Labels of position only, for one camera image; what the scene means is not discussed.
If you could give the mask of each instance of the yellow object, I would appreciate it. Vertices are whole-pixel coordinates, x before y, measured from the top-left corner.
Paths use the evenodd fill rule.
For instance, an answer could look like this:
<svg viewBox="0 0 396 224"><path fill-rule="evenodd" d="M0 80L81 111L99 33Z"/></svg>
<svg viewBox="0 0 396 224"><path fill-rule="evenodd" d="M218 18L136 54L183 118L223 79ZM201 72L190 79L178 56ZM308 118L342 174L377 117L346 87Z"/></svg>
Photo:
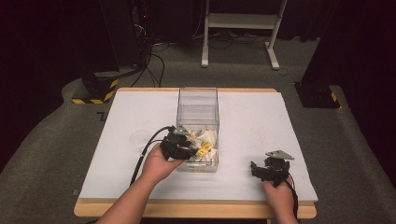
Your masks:
<svg viewBox="0 0 396 224"><path fill-rule="evenodd" d="M203 142L201 144L201 148L195 153L195 155L202 157L210 150L212 150L212 145L209 142Z"/></svg>
<svg viewBox="0 0 396 224"><path fill-rule="evenodd" d="M201 144L201 149L210 151L210 150L212 150L212 145L209 142L203 142Z"/></svg>
<svg viewBox="0 0 396 224"><path fill-rule="evenodd" d="M203 149L203 148L200 148L196 153L195 153L195 155L197 155L197 156L204 156L207 152L209 152L208 150L206 150L206 149Z"/></svg>

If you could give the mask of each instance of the cable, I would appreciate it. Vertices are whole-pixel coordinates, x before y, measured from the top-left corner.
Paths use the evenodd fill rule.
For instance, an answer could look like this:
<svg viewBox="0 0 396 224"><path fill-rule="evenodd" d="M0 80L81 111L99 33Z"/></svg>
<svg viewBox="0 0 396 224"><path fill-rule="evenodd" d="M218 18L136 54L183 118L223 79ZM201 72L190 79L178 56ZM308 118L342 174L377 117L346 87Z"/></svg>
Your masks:
<svg viewBox="0 0 396 224"><path fill-rule="evenodd" d="M154 74L151 72L151 70L149 70L149 68L148 68L148 72L149 72L149 76L151 77L152 85L155 87L155 83L156 83L156 82L158 83L158 85L160 85L160 82L159 82L158 79L154 76Z"/></svg>
<svg viewBox="0 0 396 224"><path fill-rule="evenodd" d="M161 71L160 82L158 82L159 87L161 87L162 84L163 84L163 72L164 72L164 70L165 70L165 63L163 62L163 58L161 58L161 57L158 56L157 54L151 54L151 56L157 57L157 58L160 59L161 62L163 63L163 70Z"/></svg>
<svg viewBox="0 0 396 224"><path fill-rule="evenodd" d="M203 11L204 11L204 0L201 0L201 14L199 16L197 29L195 30L195 33L192 35L192 38L194 38L197 35L199 27L201 26L201 20L202 20Z"/></svg>
<svg viewBox="0 0 396 224"><path fill-rule="evenodd" d="M136 84L136 82L139 80L139 78L142 77L143 73L144 73L144 72L146 71L146 69L148 68L148 65L149 65L149 58L148 58L148 60L146 60L146 63L145 63L144 68L142 69L142 71L140 72L139 76L138 76L137 79L134 81L134 83L131 85L131 87L133 87L134 84Z"/></svg>
<svg viewBox="0 0 396 224"><path fill-rule="evenodd" d="M152 144L152 143L155 143L155 142L162 142L162 141L163 141L163 140L154 140L154 141L151 142L151 144Z"/></svg>
<svg viewBox="0 0 396 224"><path fill-rule="evenodd" d="M261 43L261 42L265 42L268 37L264 37L263 39L259 39L260 37L264 37L264 36L260 36L260 35L255 35L255 36L248 36L247 38L252 38L251 40L239 40L238 38L236 38L234 40L235 44L257 44L257 43Z"/></svg>
<svg viewBox="0 0 396 224"><path fill-rule="evenodd" d="M213 45L208 44L208 46L210 48L212 48L212 49L227 49L233 44L233 38L229 34L227 34L227 35L219 35L215 39L217 41L219 41L219 42L230 41L230 43L227 46L223 47L223 48L217 48L217 47L214 47Z"/></svg>
<svg viewBox="0 0 396 224"><path fill-rule="evenodd" d="M145 158L145 155L148 151L149 145L151 145L151 143L153 143L153 139L163 130L169 130L172 127L163 127L160 130L158 130L154 135L151 136L151 138L148 140L148 143L146 144L145 148L142 151L142 154L140 155L139 161L136 164L136 167L134 168L134 175L132 176L132 180L131 180L131 185L136 181L136 177L137 177L137 173L139 173L140 170L140 166L142 165L143 159Z"/></svg>
<svg viewBox="0 0 396 224"><path fill-rule="evenodd" d="M285 180L285 183L288 185L288 187L289 187L289 189L291 190L291 194L292 194L292 196L293 196L293 214L294 214L294 216L296 217L296 219L298 219L297 218L297 211L298 211L298 196L297 196L297 192L296 192L296 189L295 189L295 185L294 185L294 179L293 179L293 177L291 176L291 174L289 174L289 176L290 176L290 178L291 178L291 182L292 182L292 185L293 186L291 186L291 184L289 183L289 181L287 181L287 180Z"/></svg>

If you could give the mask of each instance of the white shelf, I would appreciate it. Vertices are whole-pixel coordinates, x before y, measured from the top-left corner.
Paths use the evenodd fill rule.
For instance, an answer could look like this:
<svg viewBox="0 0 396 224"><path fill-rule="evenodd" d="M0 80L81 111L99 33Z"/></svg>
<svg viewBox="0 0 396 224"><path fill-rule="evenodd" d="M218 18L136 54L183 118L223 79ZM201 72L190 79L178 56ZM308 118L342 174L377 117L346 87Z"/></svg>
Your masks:
<svg viewBox="0 0 396 224"><path fill-rule="evenodd" d="M273 46L276 40L276 35L279 30L280 23L282 22L283 12L285 10L288 0L280 0L280 9L276 15L210 13L209 1L210 0L206 0L204 44L201 63L202 67L209 66L209 28L218 27L272 30L271 40L270 42L265 43L265 48L268 52L268 56L270 58L273 69L279 69L279 63L277 62Z"/></svg>
<svg viewBox="0 0 396 224"><path fill-rule="evenodd" d="M272 30L276 15L210 13L209 27Z"/></svg>

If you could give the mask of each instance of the transparent container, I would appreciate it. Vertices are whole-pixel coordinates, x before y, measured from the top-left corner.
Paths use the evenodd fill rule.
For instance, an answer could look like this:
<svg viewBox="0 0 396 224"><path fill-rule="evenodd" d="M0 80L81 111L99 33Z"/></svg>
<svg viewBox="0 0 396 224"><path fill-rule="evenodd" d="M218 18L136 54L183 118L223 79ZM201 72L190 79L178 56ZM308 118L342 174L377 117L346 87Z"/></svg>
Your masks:
<svg viewBox="0 0 396 224"><path fill-rule="evenodd" d="M195 156L179 167L181 172L215 173L219 165L219 102L217 88L180 88L177 127L189 134Z"/></svg>

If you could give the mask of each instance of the wrist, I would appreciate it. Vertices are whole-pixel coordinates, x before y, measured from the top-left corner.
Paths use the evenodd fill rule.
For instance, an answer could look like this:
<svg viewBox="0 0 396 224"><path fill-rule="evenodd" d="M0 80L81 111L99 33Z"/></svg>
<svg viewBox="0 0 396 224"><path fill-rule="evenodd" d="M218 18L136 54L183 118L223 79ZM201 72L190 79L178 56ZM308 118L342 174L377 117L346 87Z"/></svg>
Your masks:
<svg viewBox="0 0 396 224"><path fill-rule="evenodd" d="M278 224L294 224L298 223L297 218L294 216L292 210L275 210L276 220Z"/></svg>
<svg viewBox="0 0 396 224"><path fill-rule="evenodd" d="M158 183L160 183L161 180L152 178L152 176L141 175L136 179L136 181L139 181L147 187L154 188Z"/></svg>

